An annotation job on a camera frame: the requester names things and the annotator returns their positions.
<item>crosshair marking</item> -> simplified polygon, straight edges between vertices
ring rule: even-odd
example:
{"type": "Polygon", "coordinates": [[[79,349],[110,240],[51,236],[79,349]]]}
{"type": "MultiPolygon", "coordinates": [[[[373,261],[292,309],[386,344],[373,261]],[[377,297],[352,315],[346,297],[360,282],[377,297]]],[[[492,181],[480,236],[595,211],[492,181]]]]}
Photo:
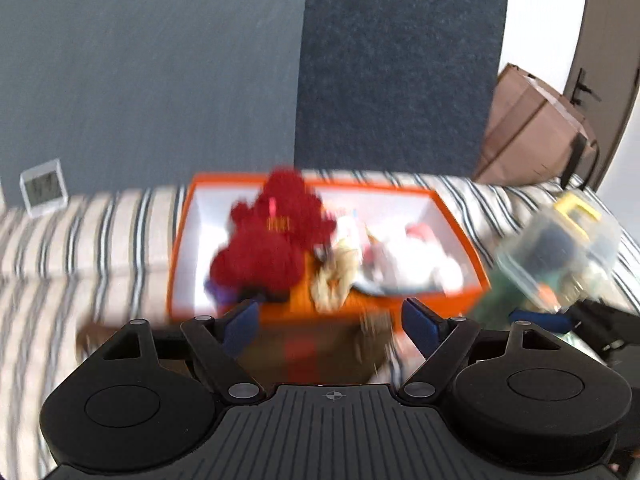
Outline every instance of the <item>crosshair marking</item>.
{"type": "Polygon", "coordinates": [[[344,395],[341,394],[340,392],[336,392],[335,390],[333,390],[333,391],[330,391],[328,394],[326,394],[325,397],[335,402],[336,400],[340,400],[341,398],[343,398],[344,395]]]}

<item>door handle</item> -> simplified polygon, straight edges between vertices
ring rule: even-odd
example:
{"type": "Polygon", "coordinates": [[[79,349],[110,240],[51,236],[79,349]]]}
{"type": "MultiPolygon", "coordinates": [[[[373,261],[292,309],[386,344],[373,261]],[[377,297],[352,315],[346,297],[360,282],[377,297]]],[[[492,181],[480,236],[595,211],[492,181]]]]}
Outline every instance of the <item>door handle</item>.
{"type": "Polygon", "coordinates": [[[575,87],[581,92],[587,92],[587,94],[593,95],[593,90],[589,88],[587,85],[582,83],[576,83],[575,87]]]}
{"type": "Polygon", "coordinates": [[[572,92],[571,99],[569,100],[569,102],[574,106],[580,106],[583,103],[583,100],[579,99],[577,96],[578,92],[585,92],[585,94],[593,96],[593,98],[596,99],[597,102],[602,102],[602,99],[596,94],[596,92],[594,92],[592,88],[589,88],[582,82],[582,80],[584,79],[584,75],[585,71],[583,68],[581,68],[578,71],[578,78],[575,81],[574,91],[572,92]]]}

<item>red plush toy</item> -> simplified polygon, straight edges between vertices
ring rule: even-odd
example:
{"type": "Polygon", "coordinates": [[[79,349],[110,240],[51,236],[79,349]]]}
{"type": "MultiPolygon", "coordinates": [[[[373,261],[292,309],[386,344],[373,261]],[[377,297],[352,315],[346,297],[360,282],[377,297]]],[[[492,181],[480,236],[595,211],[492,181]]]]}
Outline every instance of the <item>red plush toy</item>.
{"type": "Polygon", "coordinates": [[[335,220],[322,213],[322,201],[293,170],[271,173],[254,205],[239,202],[230,216],[235,231],[211,263],[211,281],[283,299],[302,279],[304,253],[328,243],[335,230],[335,220]]]}

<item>round black pad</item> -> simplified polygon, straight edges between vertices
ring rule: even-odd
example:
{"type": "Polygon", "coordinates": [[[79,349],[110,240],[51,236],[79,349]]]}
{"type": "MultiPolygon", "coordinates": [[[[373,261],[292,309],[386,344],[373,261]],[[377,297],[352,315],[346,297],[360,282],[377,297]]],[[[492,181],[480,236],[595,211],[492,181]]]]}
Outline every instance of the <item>round black pad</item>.
{"type": "Polygon", "coordinates": [[[58,463],[112,474],[183,456],[215,415],[202,384],[159,365],[148,324],[128,324],[47,398],[40,429],[58,463]]]}
{"type": "Polygon", "coordinates": [[[516,372],[507,382],[517,394],[535,400],[567,400],[584,389],[580,377],[550,368],[516,372]]]}
{"type": "Polygon", "coordinates": [[[106,428],[129,428],[148,421],[160,409],[158,394],[126,384],[94,393],[84,410],[96,424],[106,428]]]}
{"type": "Polygon", "coordinates": [[[464,368],[452,393],[448,413],[473,447],[532,471],[600,458],[631,402],[617,373],[535,325],[517,324],[504,355],[464,368]]]}

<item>white wall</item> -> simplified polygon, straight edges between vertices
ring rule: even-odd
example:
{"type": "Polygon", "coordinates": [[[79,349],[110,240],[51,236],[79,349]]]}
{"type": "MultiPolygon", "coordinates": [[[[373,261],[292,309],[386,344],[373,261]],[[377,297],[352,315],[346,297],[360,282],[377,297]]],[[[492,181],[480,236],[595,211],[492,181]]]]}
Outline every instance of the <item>white wall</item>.
{"type": "Polygon", "coordinates": [[[640,94],[598,196],[622,226],[640,241],[640,94]]]}
{"type": "Polygon", "coordinates": [[[564,91],[585,0],[508,0],[500,70],[518,65],[564,91]]]}

